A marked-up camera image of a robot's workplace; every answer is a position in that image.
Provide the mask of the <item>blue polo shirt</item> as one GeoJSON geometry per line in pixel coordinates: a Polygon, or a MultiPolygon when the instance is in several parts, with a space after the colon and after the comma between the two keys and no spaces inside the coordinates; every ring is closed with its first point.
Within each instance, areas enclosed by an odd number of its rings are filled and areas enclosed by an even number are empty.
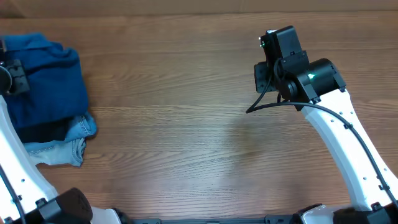
{"type": "Polygon", "coordinates": [[[16,129],[84,114],[88,94],[76,50],[43,34],[5,35],[8,60],[20,60],[30,90],[5,96],[16,129]]]}

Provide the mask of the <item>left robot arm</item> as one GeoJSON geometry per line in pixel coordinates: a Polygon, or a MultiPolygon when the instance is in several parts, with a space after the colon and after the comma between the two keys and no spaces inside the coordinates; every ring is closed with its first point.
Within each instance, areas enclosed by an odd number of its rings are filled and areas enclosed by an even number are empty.
{"type": "Polygon", "coordinates": [[[121,224],[118,213],[92,207],[72,188],[59,194],[38,171],[1,100],[1,218],[4,223],[121,224]]]}

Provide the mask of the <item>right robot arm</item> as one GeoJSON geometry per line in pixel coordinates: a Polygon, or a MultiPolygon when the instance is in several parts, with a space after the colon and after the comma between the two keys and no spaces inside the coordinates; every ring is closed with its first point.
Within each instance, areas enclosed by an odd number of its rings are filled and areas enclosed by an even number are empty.
{"type": "Polygon", "coordinates": [[[316,129],[339,168],[350,203],[315,204],[284,223],[396,223],[397,177],[359,121],[346,83],[328,59],[309,61],[296,30],[268,30],[259,38],[266,60],[254,67],[260,96],[277,92],[274,106],[294,106],[316,129]]]}

